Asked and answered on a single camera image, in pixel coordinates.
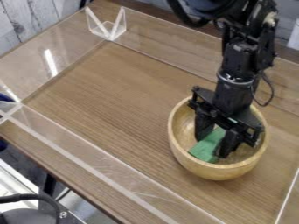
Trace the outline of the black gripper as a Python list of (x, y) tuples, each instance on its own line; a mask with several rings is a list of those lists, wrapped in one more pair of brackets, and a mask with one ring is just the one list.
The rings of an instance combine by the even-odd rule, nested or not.
[(218, 72), (214, 91), (194, 86), (188, 107), (195, 112), (195, 138), (203, 140), (216, 125), (226, 130), (220, 140), (218, 156), (226, 158), (246, 143), (258, 144), (266, 128), (250, 111), (257, 91), (258, 77), (238, 77), (228, 72)]

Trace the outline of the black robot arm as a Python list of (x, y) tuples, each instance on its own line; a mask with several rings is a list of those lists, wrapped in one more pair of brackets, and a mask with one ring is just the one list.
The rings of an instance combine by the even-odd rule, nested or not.
[(255, 146), (266, 126), (254, 114), (258, 83), (277, 57), (278, 9), (275, 0), (167, 0), (190, 27), (223, 23), (222, 64), (214, 90), (195, 86), (188, 101), (195, 111), (195, 138), (200, 141), (219, 126), (224, 136), (214, 153), (226, 158), (242, 144)]

